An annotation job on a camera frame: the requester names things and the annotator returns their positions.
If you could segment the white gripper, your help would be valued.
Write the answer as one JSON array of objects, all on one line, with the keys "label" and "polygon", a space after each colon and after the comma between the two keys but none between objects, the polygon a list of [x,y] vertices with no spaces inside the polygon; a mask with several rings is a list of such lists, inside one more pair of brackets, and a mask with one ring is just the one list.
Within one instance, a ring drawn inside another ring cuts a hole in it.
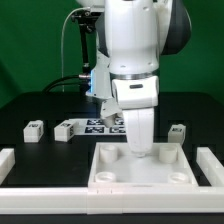
[{"label": "white gripper", "polygon": [[106,127],[115,125],[122,112],[127,142],[138,158],[152,150],[154,137],[154,108],[158,105],[159,82],[157,76],[136,80],[112,81],[115,99],[102,102],[100,118]]}]

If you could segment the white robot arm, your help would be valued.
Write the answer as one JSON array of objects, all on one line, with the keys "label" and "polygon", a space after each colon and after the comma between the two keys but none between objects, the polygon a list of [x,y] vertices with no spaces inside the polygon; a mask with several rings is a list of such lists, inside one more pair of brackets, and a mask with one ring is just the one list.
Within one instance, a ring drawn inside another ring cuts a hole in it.
[{"label": "white robot arm", "polygon": [[97,64],[90,95],[102,101],[107,127],[124,119],[130,150],[152,150],[159,57],[180,52],[191,36],[183,0],[76,0],[96,20]]}]

